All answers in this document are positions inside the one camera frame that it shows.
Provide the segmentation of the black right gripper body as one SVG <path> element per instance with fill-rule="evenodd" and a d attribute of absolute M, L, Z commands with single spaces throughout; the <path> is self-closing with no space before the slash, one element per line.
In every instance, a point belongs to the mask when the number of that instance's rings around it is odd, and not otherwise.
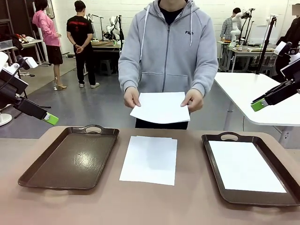
<path fill-rule="evenodd" d="M 294 77 L 292 80 L 292 96 L 300 93 L 300 79 Z"/>

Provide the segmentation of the person's left hand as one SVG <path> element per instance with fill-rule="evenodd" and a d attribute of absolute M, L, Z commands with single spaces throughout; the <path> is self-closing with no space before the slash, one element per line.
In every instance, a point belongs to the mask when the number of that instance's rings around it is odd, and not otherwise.
<path fill-rule="evenodd" d="M 201 92 L 196 89 L 190 89 L 186 95 L 185 99 L 181 103 L 181 107 L 188 107 L 190 113 L 201 110 L 203 107 L 203 96 Z"/>

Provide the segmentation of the person's right hand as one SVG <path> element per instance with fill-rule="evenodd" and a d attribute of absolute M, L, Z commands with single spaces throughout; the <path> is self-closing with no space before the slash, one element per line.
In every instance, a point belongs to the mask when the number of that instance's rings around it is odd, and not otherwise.
<path fill-rule="evenodd" d="M 128 108 L 140 107 L 139 92 L 135 87 L 128 87 L 124 94 L 124 104 Z"/>

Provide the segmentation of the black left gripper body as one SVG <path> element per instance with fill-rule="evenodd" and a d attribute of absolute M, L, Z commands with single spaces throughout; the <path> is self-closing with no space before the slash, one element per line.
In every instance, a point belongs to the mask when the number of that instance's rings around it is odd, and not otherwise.
<path fill-rule="evenodd" d="M 19 79 L 13 79 L 5 87 L 0 89 L 0 106 L 5 107 L 9 104 L 19 105 L 22 101 L 21 97 L 17 97 L 17 94 L 23 93 L 23 81 Z"/>

